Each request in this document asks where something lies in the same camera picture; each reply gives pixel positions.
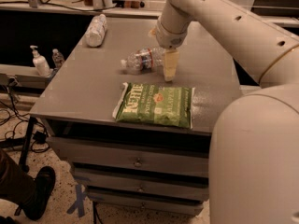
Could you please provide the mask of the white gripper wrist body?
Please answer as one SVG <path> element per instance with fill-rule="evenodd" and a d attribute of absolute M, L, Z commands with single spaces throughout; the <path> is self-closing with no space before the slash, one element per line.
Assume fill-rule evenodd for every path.
<path fill-rule="evenodd" d="M 188 27 L 188 17 L 160 16 L 156 24 L 157 42 L 164 49 L 176 49 L 182 45 Z"/>

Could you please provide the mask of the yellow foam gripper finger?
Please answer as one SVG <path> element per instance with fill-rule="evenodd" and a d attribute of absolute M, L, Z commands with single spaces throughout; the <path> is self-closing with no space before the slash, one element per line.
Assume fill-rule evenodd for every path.
<path fill-rule="evenodd" d="M 167 49 L 164 53 L 164 80 L 170 82 L 174 79 L 177 71 L 179 51 Z"/>

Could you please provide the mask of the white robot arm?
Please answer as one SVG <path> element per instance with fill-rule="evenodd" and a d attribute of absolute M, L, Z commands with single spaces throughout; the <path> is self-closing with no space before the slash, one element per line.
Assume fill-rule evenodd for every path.
<path fill-rule="evenodd" d="M 229 0 L 166 0 L 161 47 L 198 21 L 258 85 L 231 102 L 211 136 L 210 224 L 298 224 L 299 38 Z"/>

